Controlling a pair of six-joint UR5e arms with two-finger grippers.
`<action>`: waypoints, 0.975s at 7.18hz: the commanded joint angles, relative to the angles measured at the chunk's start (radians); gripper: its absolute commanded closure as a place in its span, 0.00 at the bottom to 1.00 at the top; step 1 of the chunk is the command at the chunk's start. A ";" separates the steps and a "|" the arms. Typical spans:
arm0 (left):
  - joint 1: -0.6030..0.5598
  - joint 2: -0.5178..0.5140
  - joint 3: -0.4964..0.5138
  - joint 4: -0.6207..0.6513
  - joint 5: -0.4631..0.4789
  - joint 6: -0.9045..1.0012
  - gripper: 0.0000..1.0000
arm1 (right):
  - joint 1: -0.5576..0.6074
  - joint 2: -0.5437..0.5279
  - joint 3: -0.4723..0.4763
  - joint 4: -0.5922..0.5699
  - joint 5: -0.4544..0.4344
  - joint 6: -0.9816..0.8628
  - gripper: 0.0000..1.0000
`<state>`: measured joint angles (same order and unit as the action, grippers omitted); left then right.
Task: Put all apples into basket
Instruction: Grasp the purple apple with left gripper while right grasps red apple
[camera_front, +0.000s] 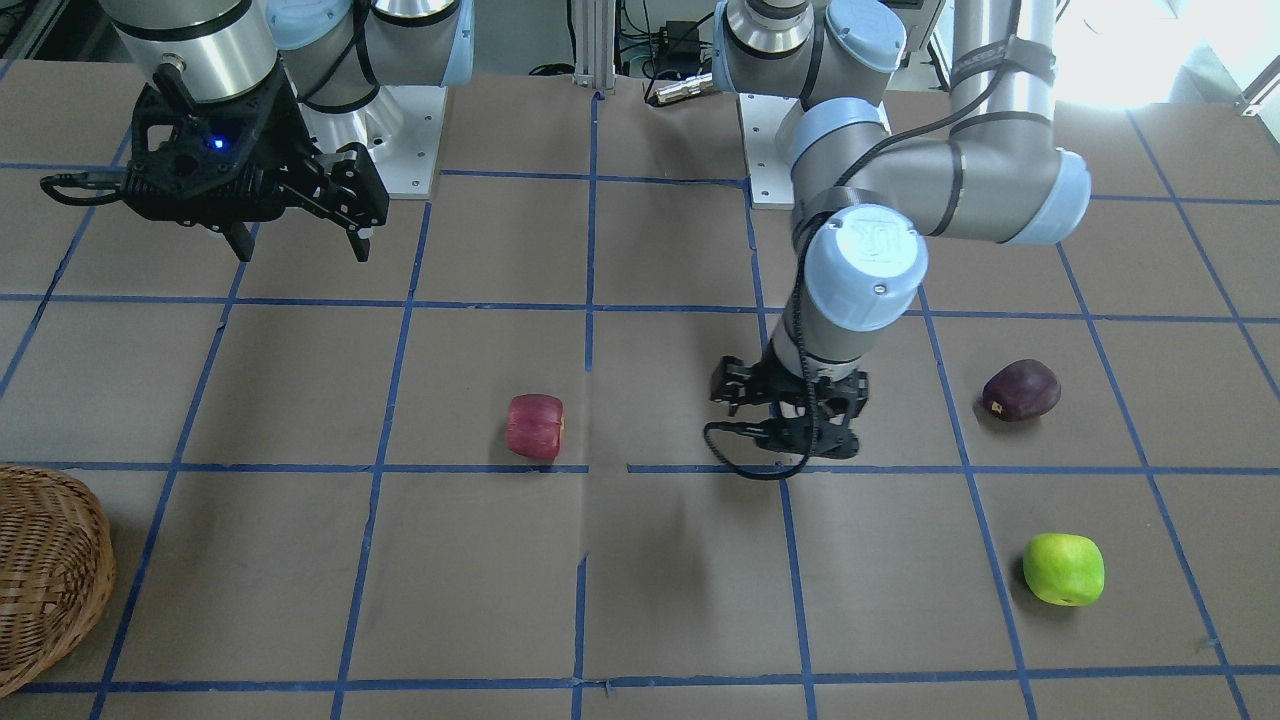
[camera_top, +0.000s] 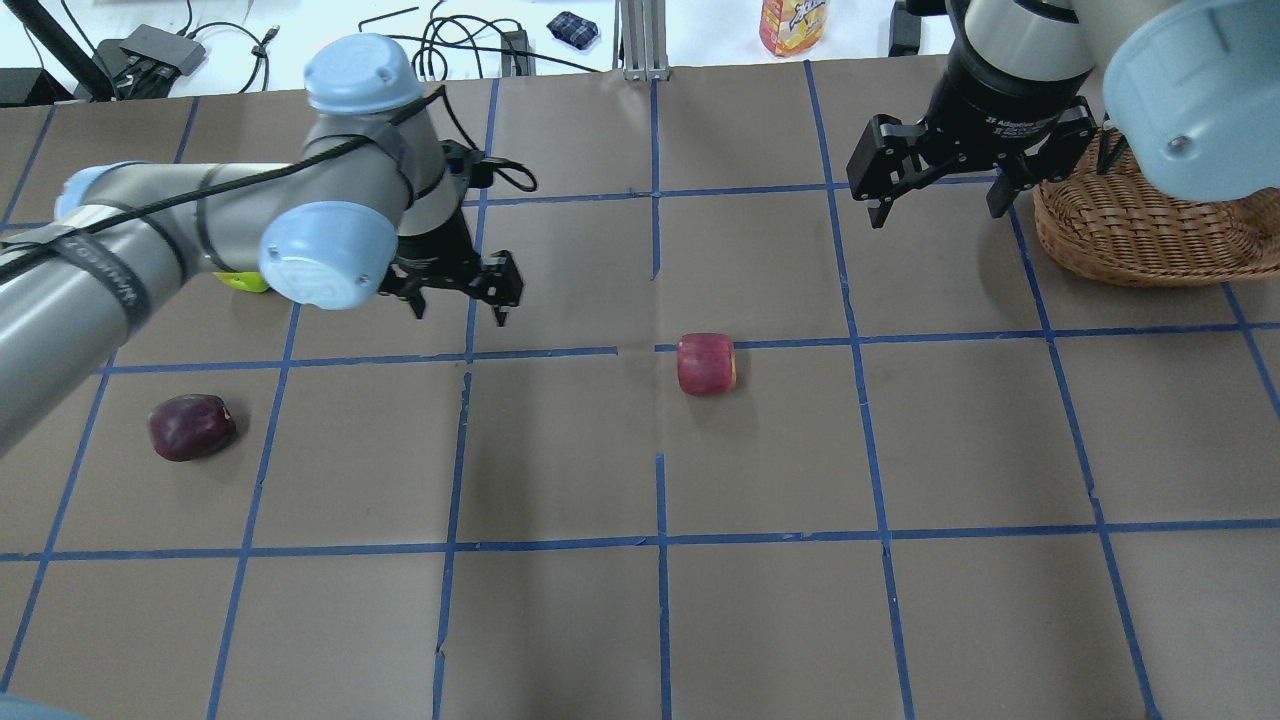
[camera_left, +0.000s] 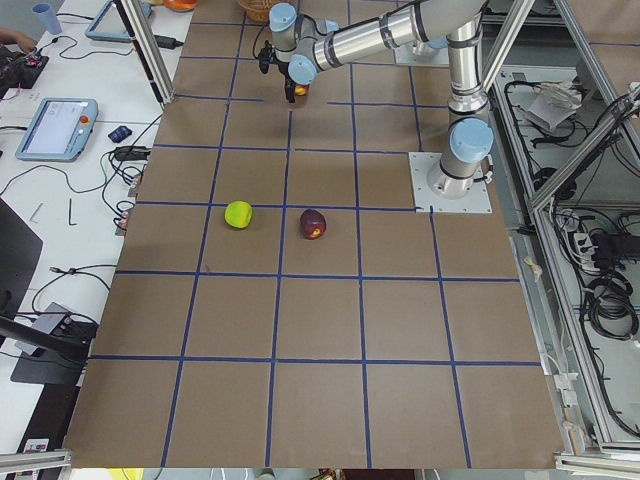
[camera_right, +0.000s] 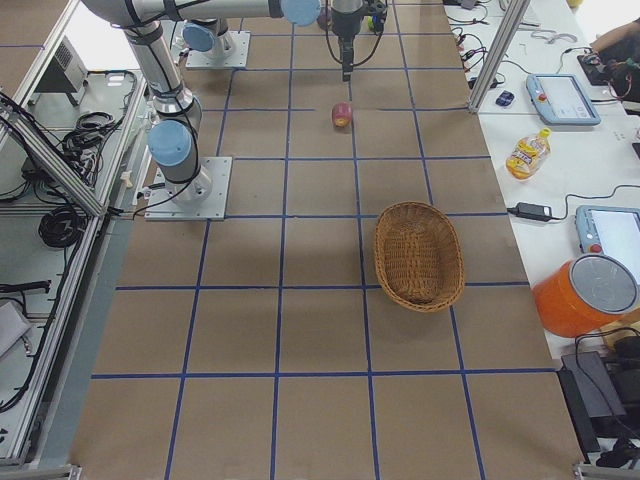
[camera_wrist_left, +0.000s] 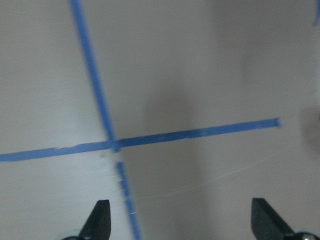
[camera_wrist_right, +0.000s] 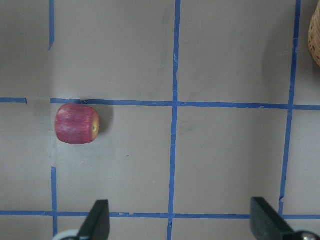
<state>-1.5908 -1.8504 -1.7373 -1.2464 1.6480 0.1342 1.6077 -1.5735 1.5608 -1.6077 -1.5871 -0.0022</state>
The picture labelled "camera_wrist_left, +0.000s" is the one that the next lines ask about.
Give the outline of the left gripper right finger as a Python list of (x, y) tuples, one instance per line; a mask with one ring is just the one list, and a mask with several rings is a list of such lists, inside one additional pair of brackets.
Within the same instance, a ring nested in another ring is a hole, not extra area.
[(294, 231), (264, 198), (251, 200), (251, 231), (256, 240), (318, 240), (307, 231)]

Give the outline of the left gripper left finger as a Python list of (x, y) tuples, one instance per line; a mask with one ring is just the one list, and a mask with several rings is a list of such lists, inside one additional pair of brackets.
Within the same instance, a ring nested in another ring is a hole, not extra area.
[(78, 235), (64, 240), (108, 240), (111, 236), (110, 201), (98, 200)]

